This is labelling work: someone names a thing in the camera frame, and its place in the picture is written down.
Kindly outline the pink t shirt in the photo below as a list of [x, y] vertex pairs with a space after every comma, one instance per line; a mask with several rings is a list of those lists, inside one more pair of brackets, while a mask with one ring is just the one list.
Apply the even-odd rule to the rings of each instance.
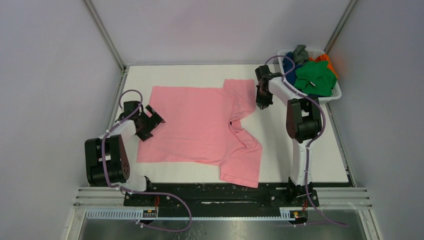
[[139, 163], [217, 166], [221, 181], [258, 187], [262, 146], [241, 124], [256, 109], [254, 80], [226, 79], [221, 88], [154, 86], [149, 105], [164, 123], [139, 144]]

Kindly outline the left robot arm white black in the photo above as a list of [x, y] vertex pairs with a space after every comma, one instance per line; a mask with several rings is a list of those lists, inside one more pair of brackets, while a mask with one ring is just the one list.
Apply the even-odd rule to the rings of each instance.
[[149, 179], [131, 173], [130, 149], [138, 149], [140, 141], [153, 137], [152, 131], [165, 120], [150, 106], [139, 101], [123, 103], [123, 112], [105, 134], [85, 141], [87, 181], [95, 187], [111, 187], [138, 193], [148, 189]]

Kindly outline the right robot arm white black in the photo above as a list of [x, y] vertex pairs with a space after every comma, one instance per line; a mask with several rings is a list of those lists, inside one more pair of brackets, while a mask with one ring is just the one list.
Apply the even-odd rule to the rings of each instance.
[[286, 105], [286, 132], [292, 139], [293, 161], [288, 189], [295, 195], [312, 192], [311, 152], [313, 144], [326, 126], [326, 118], [317, 97], [307, 96], [295, 89], [280, 72], [272, 73], [268, 65], [255, 69], [258, 80], [256, 105], [263, 110], [277, 97]]

